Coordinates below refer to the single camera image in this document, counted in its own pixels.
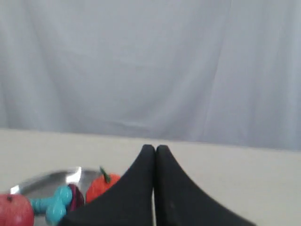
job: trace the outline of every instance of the red apple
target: red apple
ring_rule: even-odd
[[[34,213],[21,194],[0,194],[0,226],[33,226]]]

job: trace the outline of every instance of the metal plate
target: metal plate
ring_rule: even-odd
[[[44,198],[52,196],[60,185],[76,184],[85,196],[91,182],[100,175],[96,170],[75,167],[29,179],[12,187],[10,193],[23,194],[28,198]],[[47,226],[45,217],[36,217],[34,226]]]

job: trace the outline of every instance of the white table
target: white table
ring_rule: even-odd
[[[122,174],[143,144],[169,145],[190,177],[263,226],[301,225],[301,153],[160,140],[0,130],[0,190],[48,171],[99,165]]]

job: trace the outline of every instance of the white curtain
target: white curtain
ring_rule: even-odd
[[[0,126],[301,149],[301,1],[0,0]]]

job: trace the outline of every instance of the teal toy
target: teal toy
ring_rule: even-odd
[[[60,186],[52,197],[30,199],[35,215],[45,214],[49,225],[56,225],[67,213],[72,201],[72,190],[69,186]]]

